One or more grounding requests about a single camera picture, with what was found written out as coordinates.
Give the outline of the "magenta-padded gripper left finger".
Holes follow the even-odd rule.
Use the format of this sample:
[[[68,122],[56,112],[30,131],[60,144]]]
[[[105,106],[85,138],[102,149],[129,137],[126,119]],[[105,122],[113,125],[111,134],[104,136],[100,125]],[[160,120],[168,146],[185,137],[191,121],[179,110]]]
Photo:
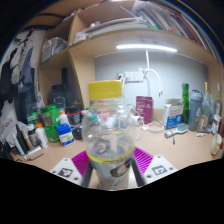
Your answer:
[[[72,159],[63,158],[50,172],[76,185],[87,188],[90,183],[92,166],[85,151]]]

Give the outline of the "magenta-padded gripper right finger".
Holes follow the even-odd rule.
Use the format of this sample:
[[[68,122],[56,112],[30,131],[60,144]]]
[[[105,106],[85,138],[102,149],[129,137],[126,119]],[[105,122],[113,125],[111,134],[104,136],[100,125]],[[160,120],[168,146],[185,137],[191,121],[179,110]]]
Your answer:
[[[132,169],[138,187],[177,172],[177,169],[162,155],[153,156],[140,148],[135,148]]]

